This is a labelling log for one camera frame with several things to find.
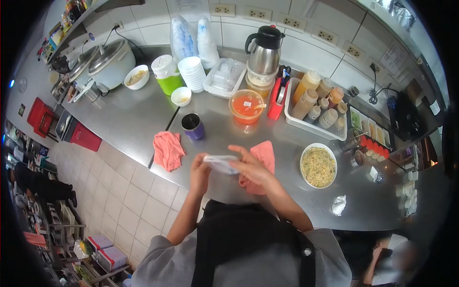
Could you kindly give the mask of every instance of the rice cooker lid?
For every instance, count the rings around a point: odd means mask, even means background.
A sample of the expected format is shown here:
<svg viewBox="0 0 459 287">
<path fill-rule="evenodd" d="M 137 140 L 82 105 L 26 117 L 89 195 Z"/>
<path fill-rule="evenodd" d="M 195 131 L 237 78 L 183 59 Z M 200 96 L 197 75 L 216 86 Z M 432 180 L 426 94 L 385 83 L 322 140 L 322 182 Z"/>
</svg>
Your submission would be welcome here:
<svg viewBox="0 0 459 287">
<path fill-rule="evenodd" d="M 126 43 L 126 40 L 119 39 L 111 42 L 107 46 L 104 46 L 104 52 L 101 54 L 99 51 L 97 56 L 91 61 L 89 65 L 89 73 L 94 74 L 102 70 L 108 63 L 110 63 L 117 53 L 121 50 L 121 48 Z"/>
<path fill-rule="evenodd" d="M 94 46 L 91 49 L 87 50 L 83 53 L 83 57 L 78 59 L 77 64 L 73 67 L 73 69 L 68 74 L 70 77 L 70 82 L 73 82 L 84 69 L 91 63 L 91 60 L 94 59 L 97 52 L 99 52 L 99 46 Z"/>
</svg>

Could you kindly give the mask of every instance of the hand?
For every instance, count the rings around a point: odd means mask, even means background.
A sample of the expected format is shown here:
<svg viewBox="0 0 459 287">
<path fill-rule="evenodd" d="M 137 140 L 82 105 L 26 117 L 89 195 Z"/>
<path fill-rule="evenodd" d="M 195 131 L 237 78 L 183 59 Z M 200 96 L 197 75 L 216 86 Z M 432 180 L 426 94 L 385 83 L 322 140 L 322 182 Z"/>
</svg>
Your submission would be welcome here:
<svg viewBox="0 0 459 287">
<path fill-rule="evenodd" d="M 199 153 L 193 159 L 190 171 L 190 192 L 195 192 L 199 196 L 203 196 L 207 192 L 209 185 L 210 167 L 207 163 L 203 163 L 202 159 L 207 153 Z"/>
<path fill-rule="evenodd" d="M 241 161 L 230 161 L 230 165 L 251 182 L 263 186 L 268 184 L 270 180 L 275 180 L 274 175 L 245 148 L 230 145 L 228 149 L 242 155 Z"/>
</svg>

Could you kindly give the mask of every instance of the gray shirt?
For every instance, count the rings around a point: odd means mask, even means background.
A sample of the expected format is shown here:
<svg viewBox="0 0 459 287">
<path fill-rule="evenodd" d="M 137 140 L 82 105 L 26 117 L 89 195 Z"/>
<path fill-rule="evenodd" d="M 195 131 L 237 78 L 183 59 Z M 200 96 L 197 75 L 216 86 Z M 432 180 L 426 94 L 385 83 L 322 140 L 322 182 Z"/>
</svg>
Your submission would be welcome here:
<svg viewBox="0 0 459 287">
<path fill-rule="evenodd" d="M 316 286 L 349 286 L 352 274 L 330 229 L 304 233 L 316 250 Z M 196 229 L 174 246 L 163 236 L 150 247 L 132 276 L 132 287 L 191 286 L 195 269 Z M 214 286 L 298 286 L 300 259 L 288 247 L 272 245 L 215 268 Z"/>
</svg>

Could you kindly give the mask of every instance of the stack of white bowls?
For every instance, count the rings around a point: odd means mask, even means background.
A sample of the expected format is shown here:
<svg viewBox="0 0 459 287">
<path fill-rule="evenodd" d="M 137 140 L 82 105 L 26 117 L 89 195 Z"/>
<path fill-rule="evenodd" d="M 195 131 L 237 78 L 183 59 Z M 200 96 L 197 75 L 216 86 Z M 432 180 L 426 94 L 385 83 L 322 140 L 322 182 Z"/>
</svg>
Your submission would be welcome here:
<svg viewBox="0 0 459 287">
<path fill-rule="evenodd" d="M 199 57 L 188 57 L 180 61 L 177 65 L 185 84 L 193 93 L 204 91 L 202 83 L 206 78 L 204 68 Z"/>
</svg>

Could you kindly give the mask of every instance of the pink cloth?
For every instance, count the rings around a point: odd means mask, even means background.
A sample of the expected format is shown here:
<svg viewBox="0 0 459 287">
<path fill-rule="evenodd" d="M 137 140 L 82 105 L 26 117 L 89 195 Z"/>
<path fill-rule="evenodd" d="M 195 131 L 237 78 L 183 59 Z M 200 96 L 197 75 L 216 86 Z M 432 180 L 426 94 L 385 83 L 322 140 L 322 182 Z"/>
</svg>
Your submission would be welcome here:
<svg viewBox="0 0 459 287">
<path fill-rule="evenodd" d="M 161 165 L 166 171 L 182 166 L 181 157 L 185 151 L 180 144 L 180 134 L 173 134 L 170 131 L 162 131 L 155 135 L 153 140 L 155 156 L 153 162 Z"/>
<path fill-rule="evenodd" d="M 273 144 L 270 141 L 264 141 L 250 149 L 250 153 L 257 158 L 264 166 L 274 174 L 274 151 Z M 239 184 L 246 188 L 247 193 L 266 195 L 264 189 L 252 183 L 248 178 L 239 175 Z"/>
</svg>

